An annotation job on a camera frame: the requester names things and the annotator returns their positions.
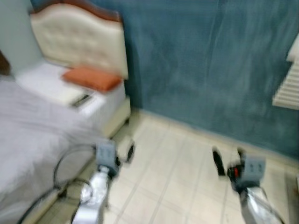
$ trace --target cream tufted headboard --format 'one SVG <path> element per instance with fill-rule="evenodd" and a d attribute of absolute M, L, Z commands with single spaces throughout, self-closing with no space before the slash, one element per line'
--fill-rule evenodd
<path fill-rule="evenodd" d="M 118 14 L 82 0 L 52 1 L 31 13 L 31 25 L 44 57 L 59 64 L 89 65 L 128 78 L 124 32 Z"/>

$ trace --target tiled floor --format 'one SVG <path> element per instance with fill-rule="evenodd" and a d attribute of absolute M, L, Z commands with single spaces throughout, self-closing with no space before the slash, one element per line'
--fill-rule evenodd
<path fill-rule="evenodd" d="M 105 224 L 245 223 L 238 196 L 228 180 L 218 178 L 212 157 L 217 146 L 226 166 L 237 159 L 236 142 L 140 112 L 133 112 L 114 139 L 121 145 L 126 134 L 136 142 L 135 156 L 112 183 Z M 119 153 L 125 154 L 121 147 Z M 288 189 L 286 175 L 292 180 L 298 168 L 283 163 L 267 159 L 262 185 L 286 223 L 297 224 L 289 206 L 298 211 L 298 195 Z M 296 202 L 290 205 L 288 197 Z"/>

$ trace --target white bed frame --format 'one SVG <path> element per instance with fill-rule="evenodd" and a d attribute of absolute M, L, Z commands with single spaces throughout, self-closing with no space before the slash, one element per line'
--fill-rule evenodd
<path fill-rule="evenodd" d="M 128 79 L 124 31 L 121 17 L 83 0 L 53 0 L 30 14 L 33 33 L 45 59 L 68 67 L 89 65 L 118 72 Z M 126 98 L 102 132 L 112 137 L 129 119 L 130 100 Z M 32 224 L 56 201 L 46 200 L 24 223 Z"/>

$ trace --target beige floor tile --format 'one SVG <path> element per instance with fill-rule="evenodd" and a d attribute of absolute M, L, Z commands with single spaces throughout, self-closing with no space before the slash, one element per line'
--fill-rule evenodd
<path fill-rule="evenodd" d="M 185 224 L 186 217 L 163 205 L 159 206 L 153 224 Z"/>
<path fill-rule="evenodd" d="M 215 224 L 215 223 L 213 223 L 212 221 L 205 222 L 196 216 L 189 215 L 186 220 L 186 224 Z"/>
<path fill-rule="evenodd" d="M 117 214 L 110 210 L 106 210 L 104 214 L 104 223 L 103 224 L 114 224 L 117 219 Z"/>
<path fill-rule="evenodd" d="M 226 206 L 224 209 L 223 224 L 245 224 L 245 222 L 239 210 Z"/>
<path fill-rule="evenodd" d="M 127 180 L 135 184 L 141 178 L 146 165 L 146 161 L 138 161 L 134 157 L 131 164 L 124 164 L 121 167 L 119 179 Z"/>
<path fill-rule="evenodd" d="M 270 204 L 273 208 L 278 212 L 278 214 L 282 217 L 283 221 L 288 224 L 290 223 L 289 219 L 289 205 L 288 202 L 284 202 L 279 200 L 277 197 L 268 196 Z"/>
<path fill-rule="evenodd" d="M 294 173 L 290 170 L 287 170 L 285 174 L 285 183 L 287 188 L 286 190 L 288 202 L 290 206 L 290 215 L 291 217 L 295 216 L 292 219 L 295 219 L 297 217 L 297 219 L 299 220 L 299 183 L 297 182 L 297 175 L 299 175 L 299 173 Z"/>
<path fill-rule="evenodd" d="M 285 170 L 283 168 L 269 166 L 268 164 L 261 186 L 265 189 L 267 195 L 275 196 L 284 202 L 287 201 Z"/>
<path fill-rule="evenodd" d="M 163 196 L 162 204 L 171 203 L 170 206 L 188 211 L 192 202 L 192 194 L 192 188 L 171 179 Z"/>
<path fill-rule="evenodd" d="M 232 189 L 230 183 L 228 184 L 226 203 L 235 210 L 241 211 L 239 195 Z"/>
<path fill-rule="evenodd" d="M 166 176 L 161 175 L 158 171 L 149 168 L 144 173 L 139 187 L 144 188 L 149 192 L 156 194 L 157 196 L 160 196 L 165 188 L 166 181 Z"/>
<path fill-rule="evenodd" d="M 153 215 L 156 205 L 156 200 L 136 191 L 124 210 L 124 214 L 132 217 L 137 222 L 147 224 Z"/>
<path fill-rule="evenodd" d="M 114 181 L 109 191 L 108 203 L 121 210 L 132 190 L 133 187 L 125 182 L 121 180 Z"/>
<path fill-rule="evenodd" d="M 150 161 L 149 168 L 161 175 L 169 176 L 176 158 L 177 154 L 168 155 L 159 148 L 159 150 L 154 154 L 152 160 Z"/>
<path fill-rule="evenodd" d="M 190 213 L 204 222 L 219 224 L 221 221 L 222 209 L 222 202 L 202 193 L 197 193 Z"/>
<path fill-rule="evenodd" d="M 227 187 L 230 187 L 228 180 L 219 178 L 219 180 L 199 181 L 197 191 L 223 201 Z"/>
<path fill-rule="evenodd" d="M 153 224 L 244 223 L 239 196 L 231 189 L 228 179 L 218 177 L 212 155 L 212 146 L 217 146 L 226 169 L 230 162 L 239 161 L 236 148 L 241 144 L 136 110 L 132 110 L 129 125 L 123 126 L 114 139 L 121 143 L 127 135 L 136 142 L 135 157 L 132 164 L 123 165 L 119 178 L 114 180 L 109 195 L 111 211 L 106 213 L 105 224 L 147 224 L 153 218 Z M 267 156 L 267 151 L 260 152 L 257 147 L 246 144 L 242 146 L 249 153 Z M 299 167 L 294 163 L 284 165 L 287 160 L 281 158 L 280 161 L 279 158 L 267 158 L 262 186 L 270 202 L 288 223 L 285 172 L 295 175 Z M 159 209 L 152 217 L 163 193 Z M 124 213 L 119 218 L 121 209 Z M 39 223 L 64 223 L 72 214 L 68 210 L 71 210 L 69 206 L 55 203 Z"/>

